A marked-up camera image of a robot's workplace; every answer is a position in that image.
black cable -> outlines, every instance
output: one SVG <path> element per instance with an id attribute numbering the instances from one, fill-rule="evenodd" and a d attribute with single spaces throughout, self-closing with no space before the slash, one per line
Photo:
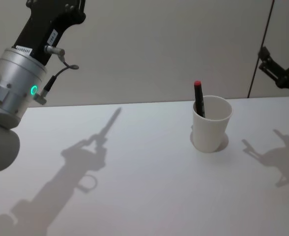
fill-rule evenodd
<path id="1" fill-rule="evenodd" d="M 275 2 L 275 0 L 272 0 L 272 4 L 271 4 L 269 16 L 268 16 L 268 21 L 267 21 L 266 28 L 265 28 L 265 30 L 264 30 L 264 35 L 263 35 L 263 38 L 262 38 L 260 50 L 263 48 L 263 45 L 264 45 L 264 42 L 265 42 L 265 39 L 266 39 L 266 35 L 267 35 L 268 28 L 269 28 L 269 23 L 270 23 L 270 18 L 271 18 L 272 11 L 273 11 L 274 2 Z M 256 77 L 256 73 L 257 73 L 258 64 L 259 64 L 259 56 L 258 56 L 258 59 L 257 59 L 257 62 L 256 62 L 256 66 L 255 66 L 255 70 L 254 70 L 254 74 L 253 74 L 253 78 L 252 78 L 252 82 L 251 82 L 251 86 L 250 86 L 250 88 L 249 88 L 249 92 L 248 92 L 247 98 L 250 97 L 251 92 L 252 92 L 254 80 L 255 80 L 255 77 Z"/>
<path id="2" fill-rule="evenodd" d="M 44 88 L 45 91 L 49 92 L 51 87 L 54 85 L 55 81 L 57 80 L 57 77 L 61 75 L 63 72 L 65 72 L 66 70 L 69 70 L 69 69 L 78 70 L 80 68 L 78 65 L 69 65 L 66 62 L 63 62 L 63 63 L 66 67 L 60 70 L 56 75 L 50 78 L 50 80 L 48 81 L 48 83 L 46 84 Z"/>

marker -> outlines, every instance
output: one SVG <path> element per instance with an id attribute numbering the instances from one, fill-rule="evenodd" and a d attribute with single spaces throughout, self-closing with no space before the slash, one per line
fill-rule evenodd
<path id="1" fill-rule="evenodd" d="M 201 81 L 194 83 L 194 96 L 197 114 L 205 118 Z"/>

label sticker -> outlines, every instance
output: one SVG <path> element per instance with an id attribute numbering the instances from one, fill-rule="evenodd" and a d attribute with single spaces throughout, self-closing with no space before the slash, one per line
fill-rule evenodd
<path id="1" fill-rule="evenodd" d="M 51 35 L 50 35 L 47 43 L 48 43 L 50 46 L 52 46 L 52 45 L 54 44 L 57 36 L 58 36 L 58 32 L 54 29 L 54 30 L 52 31 L 52 33 L 51 33 Z"/>
<path id="2" fill-rule="evenodd" d="M 26 48 L 26 47 L 22 47 L 22 46 L 16 46 L 16 49 L 22 53 L 26 53 L 27 55 L 30 55 L 32 53 L 32 49 L 31 48 Z"/>

white wall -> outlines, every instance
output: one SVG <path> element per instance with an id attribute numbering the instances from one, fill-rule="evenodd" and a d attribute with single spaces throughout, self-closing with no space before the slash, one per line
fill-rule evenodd
<path id="1" fill-rule="evenodd" d="M 277 63 L 289 68 L 289 0 L 275 1 L 265 46 Z M 251 97 L 276 96 L 289 96 L 289 90 L 277 88 L 269 77 L 258 70 Z"/>
<path id="2" fill-rule="evenodd" d="M 24 27 L 25 0 L 0 1 L 0 55 Z M 246 97 L 271 1 L 87 0 L 87 19 L 60 47 L 81 66 L 59 78 L 47 105 Z M 49 75 L 62 65 L 54 58 Z"/>

black robot arm segment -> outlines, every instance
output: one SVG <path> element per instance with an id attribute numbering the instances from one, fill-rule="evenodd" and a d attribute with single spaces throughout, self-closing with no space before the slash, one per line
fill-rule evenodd
<path id="1" fill-rule="evenodd" d="M 274 80 L 277 87 L 281 89 L 289 89 L 289 68 L 285 70 L 278 65 L 271 58 L 266 47 L 263 47 L 259 52 L 259 58 L 262 60 L 262 64 L 260 65 L 259 69 Z"/>
<path id="2" fill-rule="evenodd" d="M 28 0 L 26 6 L 32 14 L 13 48 L 46 65 L 45 46 L 56 47 L 67 28 L 84 22 L 85 0 Z"/>

